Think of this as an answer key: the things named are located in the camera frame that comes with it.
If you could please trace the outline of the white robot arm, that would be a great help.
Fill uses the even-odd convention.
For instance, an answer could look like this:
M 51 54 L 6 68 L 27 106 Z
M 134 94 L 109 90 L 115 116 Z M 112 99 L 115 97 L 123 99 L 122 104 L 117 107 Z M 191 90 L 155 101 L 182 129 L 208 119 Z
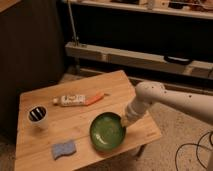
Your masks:
M 126 106 L 121 125 L 134 124 L 156 102 L 213 125 L 213 96 L 168 90 L 162 83 L 152 81 L 135 86 L 135 97 Z

